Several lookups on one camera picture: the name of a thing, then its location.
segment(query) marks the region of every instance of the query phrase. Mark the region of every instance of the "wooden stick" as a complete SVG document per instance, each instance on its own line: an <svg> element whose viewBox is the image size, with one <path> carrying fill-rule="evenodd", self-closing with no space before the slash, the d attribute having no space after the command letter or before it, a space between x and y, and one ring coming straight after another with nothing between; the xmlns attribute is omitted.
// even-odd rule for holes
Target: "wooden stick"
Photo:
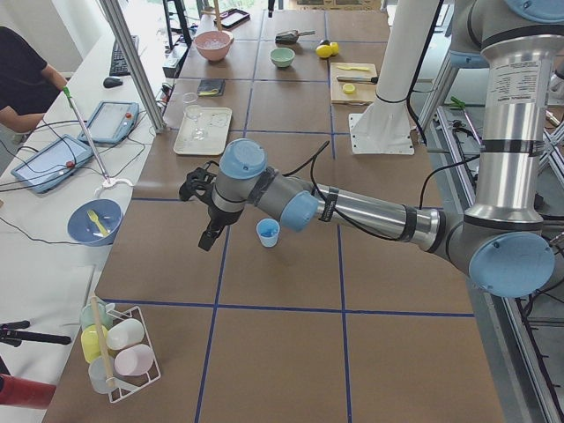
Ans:
<svg viewBox="0 0 564 423"><path fill-rule="evenodd" d="M106 383L110 388L115 388L114 371L112 370L112 363L109 360L108 345L106 344L104 330L102 329L100 310L98 309L98 299L95 296L90 298L90 307L92 307L94 324L96 325L96 335L98 335L98 344L100 345L100 352L102 353L102 361L104 361Z"/></svg>
<svg viewBox="0 0 564 423"><path fill-rule="evenodd" d="M215 21L218 26L218 31L223 31L223 26L221 25L221 13L219 13L219 0L213 0L213 8L215 9Z"/></svg>

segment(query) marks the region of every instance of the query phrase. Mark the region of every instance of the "black keyboard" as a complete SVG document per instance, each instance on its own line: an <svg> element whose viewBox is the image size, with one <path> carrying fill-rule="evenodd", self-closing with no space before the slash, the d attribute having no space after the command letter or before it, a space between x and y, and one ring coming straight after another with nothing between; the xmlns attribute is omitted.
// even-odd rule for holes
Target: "black keyboard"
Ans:
<svg viewBox="0 0 564 423"><path fill-rule="evenodd" d="M131 35L131 39L135 44L135 50L139 49L139 36ZM127 62L123 56L123 52L120 49L117 40L114 41L114 47L112 48L112 64L109 67L110 77L122 77L123 75L129 75L131 72L127 67Z"/></svg>

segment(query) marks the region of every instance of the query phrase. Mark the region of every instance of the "white table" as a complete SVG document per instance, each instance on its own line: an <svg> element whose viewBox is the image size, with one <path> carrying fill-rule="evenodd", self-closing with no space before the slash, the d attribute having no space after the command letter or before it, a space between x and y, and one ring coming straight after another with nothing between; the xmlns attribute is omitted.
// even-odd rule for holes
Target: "white table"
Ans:
<svg viewBox="0 0 564 423"><path fill-rule="evenodd" d="M165 82L161 69L164 51L158 43L148 43L151 37L140 36L138 52L141 55L147 77L155 95ZM137 94L131 77L122 77L123 85L105 89L103 79L108 75L110 52L114 42L111 31L103 35L78 68L68 84L83 117L87 119L101 100L136 101L141 110L144 106ZM119 175L134 184L137 181L154 137L151 122L145 113L130 137L110 150L100 146L99 152L108 172L113 175L133 160ZM46 122L75 120L74 112L63 94L45 116ZM55 131L76 136L80 132L77 123L57 126ZM56 139L49 129L37 130L26 141L36 149ZM33 153L20 151L18 157L27 159ZM0 185L15 182L10 171L20 163L14 159L0 176ZM100 171L95 160L87 167ZM81 205L94 199L95 190L103 178L88 168L79 169L48 193L37 195L30 189L0 192L4 206L0 217L25 230L34 238L49 241L73 241L67 234L67 221ZM22 184L2 186L22 187ZM128 185L118 184L104 189L100 195L116 201L126 212L131 198ZM30 331L69 336L78 334L78 315L88 294L95 287L111 246L86 247L81 245L49 245L28 240L16 229L0 222L0 323L29 320ZM57 384L68 358L71 345L54 345L25 341L18 348L0 343L0 356L12 375L45 383ZM41 421L44 411L0 405L2 422Z"/></svg>

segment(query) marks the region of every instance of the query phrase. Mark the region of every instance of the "knife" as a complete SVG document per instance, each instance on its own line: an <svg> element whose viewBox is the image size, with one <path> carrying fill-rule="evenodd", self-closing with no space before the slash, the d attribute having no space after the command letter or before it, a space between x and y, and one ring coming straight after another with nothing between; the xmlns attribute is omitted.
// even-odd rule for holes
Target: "knife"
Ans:
<svg viewBox="0 0 564 423"><path fill-rule="evenodd" d="M337 77L339 82L356 82L358 84L377 84L378 77Z"/></svg>

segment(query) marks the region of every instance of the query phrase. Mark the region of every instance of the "wooden cutting board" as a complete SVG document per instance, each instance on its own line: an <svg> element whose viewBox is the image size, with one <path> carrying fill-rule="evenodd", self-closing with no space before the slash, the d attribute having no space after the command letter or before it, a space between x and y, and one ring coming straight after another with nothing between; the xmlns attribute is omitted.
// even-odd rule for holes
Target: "wooden cutting board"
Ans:
<svg viewBox="0 0 564 423"><path fill-rule="evenodd" d="M365 70L343 70L338 66L362 66L369 68ZM378 72L373 63L331 63L330 65L330 89L331 89L331 103L333 104L370 104L374 101L376 96L375 84L359 84L352 83L356 87L353 94L343 93L343 85L346 82L337 81L337 77L363 77L371 78L377 77Z"/></svg>

